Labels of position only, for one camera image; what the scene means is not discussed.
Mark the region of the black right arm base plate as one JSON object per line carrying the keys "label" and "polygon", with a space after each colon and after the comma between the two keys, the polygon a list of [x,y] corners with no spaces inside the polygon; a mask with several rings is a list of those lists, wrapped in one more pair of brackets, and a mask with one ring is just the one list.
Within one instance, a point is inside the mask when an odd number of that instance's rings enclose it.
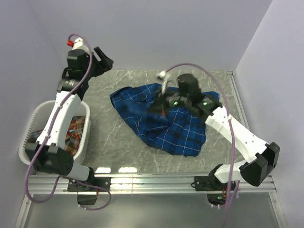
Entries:
{"label": "black right arm base plate", "polygon": [[190,184],[195,191],[219,191],[222,189],[221,182],[214,176],[195,176]]}

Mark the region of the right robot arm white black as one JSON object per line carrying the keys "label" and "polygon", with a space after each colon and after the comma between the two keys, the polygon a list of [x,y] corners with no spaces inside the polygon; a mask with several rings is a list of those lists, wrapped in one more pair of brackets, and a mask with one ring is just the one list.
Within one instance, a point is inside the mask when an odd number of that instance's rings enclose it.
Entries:
{"label": "right robot arm white black", "polygon": [[232,181],[246,181],[254,187],[260,186],[277,166],[279,145],[260,139],[237,121],[215,97],[203,95],[193,74],[178,76],[177,91],[168,87],[170,77],[165,71],[157,75],[162,86],[148,111],[165,115],[172,108],[186,108],[232,143],[233,151],[239,151],[244,158],[240,162],[216,166],[209,173],[211,188],[219,190]]}

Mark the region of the blue plaid long sleeve shirt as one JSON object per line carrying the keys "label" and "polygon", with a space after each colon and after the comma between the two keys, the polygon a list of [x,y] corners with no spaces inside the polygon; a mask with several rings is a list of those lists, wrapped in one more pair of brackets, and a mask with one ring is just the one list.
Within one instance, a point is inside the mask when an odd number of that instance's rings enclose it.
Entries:
{"label": "blue plaid long sleeve shirt", "polygon": [[173,108],[166,116],[148,113],[161,85],[124,87],[110,100],[120,117],[149,147],[171,155],[196,157],[206,141],[206,125],[186,108]]}

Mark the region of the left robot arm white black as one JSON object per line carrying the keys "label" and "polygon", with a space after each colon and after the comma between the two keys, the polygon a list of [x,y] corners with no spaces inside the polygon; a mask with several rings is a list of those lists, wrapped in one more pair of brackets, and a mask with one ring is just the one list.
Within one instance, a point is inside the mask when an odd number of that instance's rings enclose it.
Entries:
{"label": "left robot arm white black", "polygon": [[26,182],[32,169],[35,169],[78,181],[85,191],[95,187],[94,170],[76,162],[71,154],[64,151],[65,138],[89,87],[89,80],[111,70],[113,63],[100,47],[90,49],[86,45],[73,45],[67,54],[67,67],[58,83],[55,104],[45,128],[36,141],[28,143],[25,148],[30,160]]}

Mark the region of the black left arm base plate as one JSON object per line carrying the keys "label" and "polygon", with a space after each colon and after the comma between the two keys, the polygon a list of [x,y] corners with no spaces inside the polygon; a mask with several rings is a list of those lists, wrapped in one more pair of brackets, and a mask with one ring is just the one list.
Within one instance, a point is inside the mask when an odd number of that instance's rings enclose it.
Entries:
{"label": "black left arm base plate", "polygon": [[109,190],[111,184],[110,177],[93,177],[88,181],[69,180],[67,191],[68,192],[94,192],[101,187]]}

